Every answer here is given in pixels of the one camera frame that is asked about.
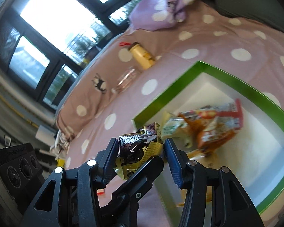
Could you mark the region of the orange triangular snack packet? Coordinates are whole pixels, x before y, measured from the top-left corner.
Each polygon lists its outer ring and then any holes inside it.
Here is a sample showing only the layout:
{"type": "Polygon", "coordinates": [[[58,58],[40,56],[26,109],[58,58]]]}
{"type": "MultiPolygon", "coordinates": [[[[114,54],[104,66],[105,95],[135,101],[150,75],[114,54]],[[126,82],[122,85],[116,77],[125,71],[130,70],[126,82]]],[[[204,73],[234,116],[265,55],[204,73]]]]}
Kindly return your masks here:
{"type": "Polygon", "coordinates": [[[204,129],[192,131],[197,148],[204,153],[213,152],[233,138],[238,130],[230,129],[227,124],[212,121],[204,129]]]}

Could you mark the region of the gold black snack packet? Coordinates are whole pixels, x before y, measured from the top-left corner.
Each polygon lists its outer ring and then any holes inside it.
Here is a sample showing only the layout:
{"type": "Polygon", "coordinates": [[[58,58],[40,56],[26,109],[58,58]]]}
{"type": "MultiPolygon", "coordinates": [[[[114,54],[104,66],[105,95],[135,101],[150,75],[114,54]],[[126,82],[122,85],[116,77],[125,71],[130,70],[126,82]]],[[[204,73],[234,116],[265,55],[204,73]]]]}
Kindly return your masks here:
{"type": "Polygon", "coordinates": [[[159,128],[160,125],[153,122],[134,133],[119,136],[119,155],[114,170],[120,178],[129,179],[147,160],[162,155],[159,128]]]}

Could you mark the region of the pale yellow snack packet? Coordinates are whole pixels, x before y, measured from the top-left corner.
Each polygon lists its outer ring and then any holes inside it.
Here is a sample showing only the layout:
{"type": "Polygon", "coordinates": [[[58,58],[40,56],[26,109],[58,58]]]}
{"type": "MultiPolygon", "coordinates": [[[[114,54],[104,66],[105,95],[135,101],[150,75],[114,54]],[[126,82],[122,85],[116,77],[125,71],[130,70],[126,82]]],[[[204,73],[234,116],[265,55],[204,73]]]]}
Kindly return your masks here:
{"type": "Polygon", "coordinates": [[[162,141],[172,138],[179,150],[192,152],[196,149],[190,126],[182,117],[165,111],[162,115],[160,131],[162,141]]]}

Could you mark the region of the clear red edged snack packet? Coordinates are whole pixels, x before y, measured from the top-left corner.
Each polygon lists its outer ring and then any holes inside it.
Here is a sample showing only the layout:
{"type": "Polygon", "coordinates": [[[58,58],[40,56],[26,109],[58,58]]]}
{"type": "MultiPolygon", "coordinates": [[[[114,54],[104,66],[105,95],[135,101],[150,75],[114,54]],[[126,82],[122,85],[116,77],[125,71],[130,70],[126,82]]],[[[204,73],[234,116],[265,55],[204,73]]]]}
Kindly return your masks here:
{"type": "Polygon", "coordinates": [[[105,193],[105,189],[98,189],[97,195],[103,195],[105,193]]]}

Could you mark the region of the yellow box on floor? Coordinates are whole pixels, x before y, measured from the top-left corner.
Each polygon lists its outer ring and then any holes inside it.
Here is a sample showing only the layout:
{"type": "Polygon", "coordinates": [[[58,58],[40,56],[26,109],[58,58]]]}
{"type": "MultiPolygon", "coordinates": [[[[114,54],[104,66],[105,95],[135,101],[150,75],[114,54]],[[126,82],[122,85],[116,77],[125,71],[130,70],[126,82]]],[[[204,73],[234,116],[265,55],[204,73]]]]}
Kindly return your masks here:
{"type": "Polygon", "coordinates": [[[66,166],[66,161],[64,159],[57,159],[57,167],[62,167],[62,168],[65,168],[66,166]]]}

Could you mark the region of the striped crumpled cloth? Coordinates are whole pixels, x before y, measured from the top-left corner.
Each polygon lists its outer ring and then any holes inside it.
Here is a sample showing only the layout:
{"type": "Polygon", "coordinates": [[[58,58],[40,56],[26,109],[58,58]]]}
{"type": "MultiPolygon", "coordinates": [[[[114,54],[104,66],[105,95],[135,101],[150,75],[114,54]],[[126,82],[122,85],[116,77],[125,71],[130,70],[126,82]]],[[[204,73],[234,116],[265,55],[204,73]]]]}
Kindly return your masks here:
{"type": "Polygon", "coordinates": [[[59,130],[56,134],[55,142],[50,147],[50,153],[55,155],[55,159],[66,159],[67,151],[70,146],[70,138],[59,130]]]}

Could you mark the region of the green white cardboard box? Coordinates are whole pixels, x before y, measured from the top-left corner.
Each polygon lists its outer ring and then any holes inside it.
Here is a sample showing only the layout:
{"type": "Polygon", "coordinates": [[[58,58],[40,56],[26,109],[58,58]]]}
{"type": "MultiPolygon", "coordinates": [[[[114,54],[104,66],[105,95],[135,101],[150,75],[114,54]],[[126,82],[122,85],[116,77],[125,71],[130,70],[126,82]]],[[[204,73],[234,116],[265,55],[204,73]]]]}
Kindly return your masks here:
{"type": "Polygon", "coordinates": [[[161,125],[156,185],[177,226],[263,226],[284,189],[284,111],[273,101],[199,61],[133,122],[161,125]]]}

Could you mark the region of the clear glass jar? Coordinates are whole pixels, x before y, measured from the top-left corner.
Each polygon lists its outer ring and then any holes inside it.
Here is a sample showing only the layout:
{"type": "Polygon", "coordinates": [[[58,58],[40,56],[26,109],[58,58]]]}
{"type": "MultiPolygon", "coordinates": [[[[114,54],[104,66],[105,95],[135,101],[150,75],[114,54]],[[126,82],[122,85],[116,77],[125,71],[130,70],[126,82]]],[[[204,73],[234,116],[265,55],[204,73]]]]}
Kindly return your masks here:
{"type": "Polygon", "coordinates": [[[120,94],[132,85],[132,83],[139,77],[141,72],[138,68],[128,68],[119,78],[117,86],[112,88],[113,94],[120,94]]]}

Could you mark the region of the yellow bottle brown cap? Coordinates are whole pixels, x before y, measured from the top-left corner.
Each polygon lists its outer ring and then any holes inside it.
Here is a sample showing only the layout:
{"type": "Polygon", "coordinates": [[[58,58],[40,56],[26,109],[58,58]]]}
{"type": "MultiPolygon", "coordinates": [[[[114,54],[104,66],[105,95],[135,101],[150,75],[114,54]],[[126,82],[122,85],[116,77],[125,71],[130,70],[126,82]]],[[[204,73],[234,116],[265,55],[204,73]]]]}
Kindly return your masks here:
{"type": "Polygon", "coordinates": [[[139,65],[143,68],[143,70],[147,70],[151,68],[156,60],[140,43],[138,42],[120,42],[120,47],[127,46],[127,50],[132,54],[134,59],[139,63],[139,65]]]}

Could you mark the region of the purple polka dot cloth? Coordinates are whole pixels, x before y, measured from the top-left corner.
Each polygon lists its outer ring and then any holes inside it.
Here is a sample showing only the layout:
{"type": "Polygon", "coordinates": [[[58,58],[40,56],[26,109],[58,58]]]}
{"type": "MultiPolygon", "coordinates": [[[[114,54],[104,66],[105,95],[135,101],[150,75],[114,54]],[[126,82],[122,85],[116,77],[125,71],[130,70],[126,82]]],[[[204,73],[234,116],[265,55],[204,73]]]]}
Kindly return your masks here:
{"type": "Polygon", "coordinates": [[[142,0],[129,15],[134,30],[156,31],[181,23],[186,19],[185,8],[193,0],[142,0]]]}

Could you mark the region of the dark grey cushion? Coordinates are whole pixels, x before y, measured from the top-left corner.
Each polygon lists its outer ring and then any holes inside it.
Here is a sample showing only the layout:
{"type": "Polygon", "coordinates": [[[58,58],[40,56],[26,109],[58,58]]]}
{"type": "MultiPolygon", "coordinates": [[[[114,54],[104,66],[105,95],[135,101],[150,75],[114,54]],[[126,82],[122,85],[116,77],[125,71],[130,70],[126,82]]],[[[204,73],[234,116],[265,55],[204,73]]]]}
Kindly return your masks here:
{"type": "Polygon", "coordinates": [[[284,5],[280,0],[215,0],[223,16],[252,19],[284,33],[284,5]]]}

